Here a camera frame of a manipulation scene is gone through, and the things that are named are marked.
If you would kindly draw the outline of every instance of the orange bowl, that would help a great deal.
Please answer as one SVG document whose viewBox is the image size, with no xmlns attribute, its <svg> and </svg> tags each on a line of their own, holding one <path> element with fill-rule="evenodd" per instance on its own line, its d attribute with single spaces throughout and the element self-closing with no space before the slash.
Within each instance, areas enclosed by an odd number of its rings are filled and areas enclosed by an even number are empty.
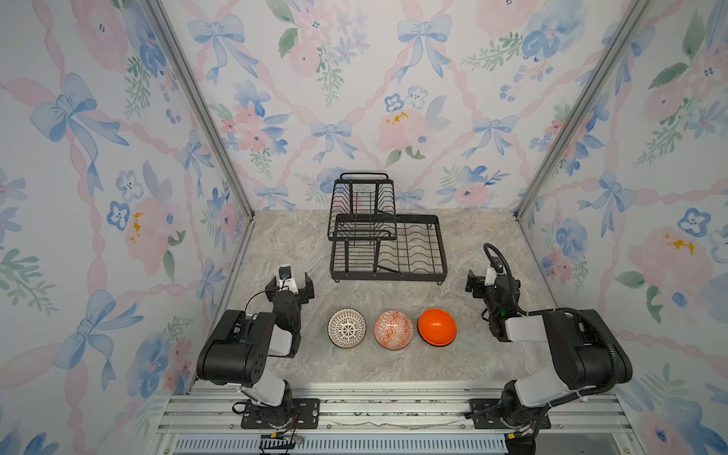
<svg viewBox="0 0 728 455">
<path fill-rule="evenodd" d="M 447 346 L 457 335 L 452 316 L 438 308 L 428 309 L 417 320 L 417 331 L 425 342 L 433 346 Z"/>
</svg>

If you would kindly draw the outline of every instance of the dish rack handle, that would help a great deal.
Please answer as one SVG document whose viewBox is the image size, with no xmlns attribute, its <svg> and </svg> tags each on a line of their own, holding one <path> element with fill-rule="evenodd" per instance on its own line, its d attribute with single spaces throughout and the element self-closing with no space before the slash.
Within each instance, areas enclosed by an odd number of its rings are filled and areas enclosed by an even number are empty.
<svg viewBox="0 0 728 455">
<path fill-rule="evenodd" d="M 383 175 L 384 178 L 386 178 L 387 180 L 389 180 L 389 174 L 385 174 L 385 173 L 369 173 L 369 172 L 341 173 L 341 175 L 339 175 L 339 178 L 344 178 L 345 175 Z"/>
</svg>

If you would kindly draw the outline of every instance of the metal frame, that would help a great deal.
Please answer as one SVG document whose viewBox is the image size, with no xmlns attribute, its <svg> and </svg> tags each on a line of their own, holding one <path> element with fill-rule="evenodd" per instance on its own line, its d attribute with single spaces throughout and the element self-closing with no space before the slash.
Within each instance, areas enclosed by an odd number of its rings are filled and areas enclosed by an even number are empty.
<svg viewBox="0 0 728 455">
<path fill-rule="evenodd" d="M 543 162 L 536 171 L 534 179 L 531 181 L 526 195 L 518 203 L 515 209 L 516 218 L 520 221 L 524 213 L 528 213 L 528 208 L 538 197 L 541 187 L 548 179 L 552 169 L 561 158 L 564 149 L 571 142 L 571 138 L 581 127 L 582 120 L 589 114 L 596 101 L 601 94 L 607 78 L 612 74 L 612 70 L 617 67 L 619 59 L 624 55 L 627 47 L 630 45 L 634 36 L 639 31 L 643 19 L 654 0 L 634 0 L 627 12 L 625 18 L 620 23 L 617 31 L 614 33 L 612 44 L 607 47 L 602 58 L 594 69 L 594 76 L 587 83 L 587 86 L 577 98 L 574 108 L 564 122 L 564 128 L 559 132 L 553 141 L 551 149 L 548 151 Z"/>
<path fill-rule="evenodd" d="M 469 398 L 498 398 L 503 383 L 476 381 L 292 383 L 293 395 L 321 399 L 319 427 L 302 435 L 474 435 L 510 430 L 476 430 L 463 416 Z M 198 381 L 188 395 L 174 395 L 148 454 L 174 452 L 181 435 L 257 435 L 241 430 L 232 404 L 245 396 L 236 386 Z M 615 395 L 595 395 L 549 412 L 552 428 L 541 433 L 611 434 L 623 453 L 642 454 Z"/>
<path fill-rule="evenodd" d="M 185 94 L 188 96 L 192 108 L 200 117 L 200 127 L 205 133 L 207 139 L 210 141 L 213 154 L 215 155 L 215 158 L 218 159 L 218 163 L 220 163 L 222 172 L 230 184 L 233 196 L 245 212 L 245 217 L 248 220 L 252 220 L 252 206 L 248 202 L 248 198 L 245 196 L 242 183 L 235 173 L 235 168 L 230 160 L 230 156 L 227 154 L 225 145 L 223 145 L 222 139 L 215 128 L 215 122 L 210 115 L 210 111 L 207 109 L 205 98 L 202 96 L 202 92 L 194 80 L 194 76 L 190 69 L 191 66 L 187 61 L 184 52 L 182 52 L 182 48 L 177 40 L 177 34 L 170 23 L 167 11 L 164 6 L 162 6 L 162 1 L 143 0 L 141 4 L 145 9 L 146 14 L 151 19 L 152 27 L 157 33 L 159 40 L 162 42 L 162 45 L 167 52 L 167 56 L 175 66 L 175 70 L 178 72 L 177 76 L 179 77 L 179 81 Z"/>
</svg>

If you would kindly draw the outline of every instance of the orange patterned bowl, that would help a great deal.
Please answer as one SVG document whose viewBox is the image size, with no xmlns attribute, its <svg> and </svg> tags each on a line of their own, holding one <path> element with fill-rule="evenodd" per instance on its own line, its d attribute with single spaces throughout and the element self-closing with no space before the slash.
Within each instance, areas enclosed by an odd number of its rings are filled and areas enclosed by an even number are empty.
<svg viewBox="0 0 728 455">
<path fill-rule="evenodd" d="M 412 341 L 412 321 L 400 312 L 385 312 L 376 318 L 374 338 L 387 349 L 396 351 Z"/>
</svg>

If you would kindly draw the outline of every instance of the dish rack leg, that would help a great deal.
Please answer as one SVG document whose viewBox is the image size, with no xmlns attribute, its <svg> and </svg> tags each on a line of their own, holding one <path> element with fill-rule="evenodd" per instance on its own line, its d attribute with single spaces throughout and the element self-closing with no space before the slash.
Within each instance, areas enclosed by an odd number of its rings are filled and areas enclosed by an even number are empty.
<svg viewBox="0 0 728 455">
<path fill-rule="evenodd" d="M 349 240 L 344 240 L 344 271 L 349 271 Z"/>
<path fill-rule="evenodd" d="M 372 272 L 376 273 L 377 265 L 379 265 L 379 240 L 374 244 L 374 268 Z"/>
</svg>

